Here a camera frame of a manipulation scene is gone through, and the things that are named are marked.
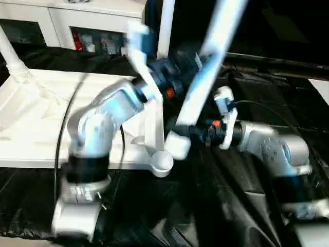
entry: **black cable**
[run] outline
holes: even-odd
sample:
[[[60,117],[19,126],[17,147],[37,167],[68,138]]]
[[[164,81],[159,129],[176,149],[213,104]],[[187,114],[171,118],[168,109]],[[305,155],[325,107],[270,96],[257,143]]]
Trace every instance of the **black cable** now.
[[[257,105],[257,106],[262,107],[264,109],[267,109],[268,111],[270,111],[271,113],[273,113],[274,115],[276,115],[278,118],[280,118],[282,121],[284,121],[289,128],[291,128],[292,130],[295,131],[295,133],[297,135],[300,135],[298,129],[291,122],[289,122],[286,118],[284,118],[283,116],[281,116],[279,113],[277,113],[272,108],[270,108],[270,107],[268,107],[268,106],[266,106],[266,105],[264,105],[262,103],[258,103],[258,102],[252,101],[252,100],[238,100],[234,104],[235,105],[239,105],[239,104],[254,104],[254,105]]]
[[[121,138],[122,138],[122,154],[121,154],[119,168],[114,176],[114,181],[112,182],[112,187],[114,188],[114,192],[113,192],[113,196],[112,196],[111,206],[115,201],[117,190],[118,190],[119,183],[121,180],[121,170],[122,170],[122,164],[123,164],[123,157],[124,157],[124,153],[125,153],[125,139],[124,139],[124,131],[123,131],[122,125],[120,126],[120,132],[121,132]]]
[[[59,160],[59,153],[60,153],[60,147],[61,147],[61,142],[62,142],[62,135],[64,132],[64,128],[66,126],[66,119],[68,116],[68,113],[70,111],[70,108],[72,106],[72,103],[74,102],[74,99],[77,95],[77,92],[79,91],[79,89],[81,88],[81,86],[83,85],[85,79],[88,77],[89,73],[84,73],[82,75],[81,80],[79,81],[78,85],[76,86],[71,99],[67,105],[63,120],[62,120],[62,124],[61,124],[61,128],[60,128],[60,133],[58,135],[58,139],[57,139],[57,143],[56,143],[56,152],[55,152],[55,164],[54,164],[54,205],[56,206],[56,201],[57,201],[57,191],[58,191],[58,182],[57,182],[57,177],[58,177],[58,160]]]

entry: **white rod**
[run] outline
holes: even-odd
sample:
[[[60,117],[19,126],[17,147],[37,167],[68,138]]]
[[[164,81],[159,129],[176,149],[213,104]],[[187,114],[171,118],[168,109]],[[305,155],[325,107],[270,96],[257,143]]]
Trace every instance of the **white rod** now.
[[[163,0],[157,58],[168,56],[175,0]]]
[[[222,66],[246,3],[247,0],[217,1],[200,52],[201,55],[211,55],[211,57],[202,71],[193,79],[180,110],[177,125],[196,124]],[[178,136],[171,131],[167,136],[165,149],[175,159],[182,160],[187,156],[190,145],[191,141],[188,138]]]
[[[23,71],[28,71],[24,63],[17,56],[14,48],[10,44],[1,26],[0,26],[0,52],[7,63],[7,68],[10,74],[13,73],[15,74],[16,71],[18,73],[22,73]]]

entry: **black tablecloth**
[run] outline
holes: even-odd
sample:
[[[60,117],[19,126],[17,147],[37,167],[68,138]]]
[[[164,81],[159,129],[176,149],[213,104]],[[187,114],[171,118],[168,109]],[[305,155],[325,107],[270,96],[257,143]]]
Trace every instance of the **black tablecloth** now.
[[[16,46],[29,68],[136,75],[125,58],[60,48]],[[3,65],[1,82],[8,77]],[[306,79],[262,79],[237,72],[218,78],[237,100],[266,104],[294,124],[312,149],[316,170],[326,180],[329,163],[329,107]],[[183,98],[164,103],[165,123],[177,115]],[[239,106],[239,119],[261,121],[291,132],[270,112]],[[219,118],[209,98],[200,119]],[[264,167],[253,156],[208,149],[194,143],[186,160],[174,163],[166,178],[148,171],[123,171],[114,203],[109,245],[281,246],[296,245],[283,227]],[[52,239],[53,170],[0,168],[0,235]]]

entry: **red object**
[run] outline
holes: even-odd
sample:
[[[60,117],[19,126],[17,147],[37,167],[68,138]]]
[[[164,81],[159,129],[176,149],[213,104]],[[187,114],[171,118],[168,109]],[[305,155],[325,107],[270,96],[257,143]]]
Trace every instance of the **red object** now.
[[[175,97],[175,91],[174,91],[174,89],[168,89],[167,90],[167,96],[168,96],[169,99],[174,98]]]
[[[218,128],[221,125],[221,121],[215,120],[215,121],[212,122],[212,125],[214,125],[215,127]]]
[[[76,45],[76,49],[83,50],[83,44],[80,42],[79,37],[75,32],[73,33],[73,40]]]

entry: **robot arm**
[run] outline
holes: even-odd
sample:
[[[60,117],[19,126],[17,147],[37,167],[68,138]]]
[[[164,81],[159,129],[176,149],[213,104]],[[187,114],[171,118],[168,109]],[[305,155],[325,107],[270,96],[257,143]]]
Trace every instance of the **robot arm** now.
[[[304,139],[297,135],[280,135],[263,123],[235,121],[236,108],[229,87],[220,88],[214,100],[222,115],[220,124],[206,129],[175,126],[173,131],[188,138],[196,136],[206,146],[221,149],[227,149],[223,146],[227,141],[239,151],[256,156],[271,176],[275,196],[286,218],[329,219],[329,200],[312,170]]]

